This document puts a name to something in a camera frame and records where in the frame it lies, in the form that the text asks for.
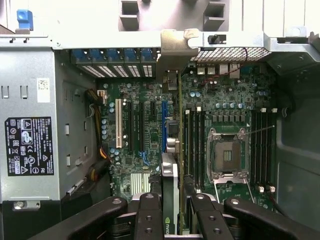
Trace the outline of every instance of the barcode sticker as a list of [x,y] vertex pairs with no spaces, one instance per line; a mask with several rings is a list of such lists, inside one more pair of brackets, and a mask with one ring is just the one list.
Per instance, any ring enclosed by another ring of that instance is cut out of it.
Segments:
[[50,103],[50,79],[37,78],[36,89],[38,103]]

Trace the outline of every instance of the warning label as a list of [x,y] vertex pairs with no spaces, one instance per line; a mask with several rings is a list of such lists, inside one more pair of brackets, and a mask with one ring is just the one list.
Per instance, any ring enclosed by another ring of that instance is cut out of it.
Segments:
[[4,122],[8,176],[54,175],[51,117]]

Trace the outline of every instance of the blue plastic tab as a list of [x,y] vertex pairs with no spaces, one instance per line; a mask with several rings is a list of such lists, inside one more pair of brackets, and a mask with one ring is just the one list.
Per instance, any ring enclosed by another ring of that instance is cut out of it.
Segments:
[[32,11],[18,9],[16,11],[16,19],[19,23],[19,29],[30,29],[30,31],[34,30],[34,17]]

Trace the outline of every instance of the black wire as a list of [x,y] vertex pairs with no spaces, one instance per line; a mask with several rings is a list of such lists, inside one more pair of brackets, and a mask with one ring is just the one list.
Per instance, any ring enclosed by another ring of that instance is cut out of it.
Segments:
[[270,201],[272,202],[273,207],[283,216],[288,218],[288,215],[286,214],[286,212],[279,206],[279,204],[276,202],[276,200],[274,199],[274,197],[272,196],[271,192],[267,192],[267,195],[270,199]]

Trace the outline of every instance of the motherboard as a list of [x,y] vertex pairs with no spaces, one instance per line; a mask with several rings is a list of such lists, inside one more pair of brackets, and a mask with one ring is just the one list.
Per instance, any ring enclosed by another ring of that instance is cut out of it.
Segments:
[[[189,65],[183,72],[183,171],[197,192],[220,203],[238,196],[273,208],[261,188],[273,187],[274,81],[261,64]],[[112,194],[130,201],[150,191],[162,153],[175,152],[179,96],[153,78],[101,79],[98,95]]]

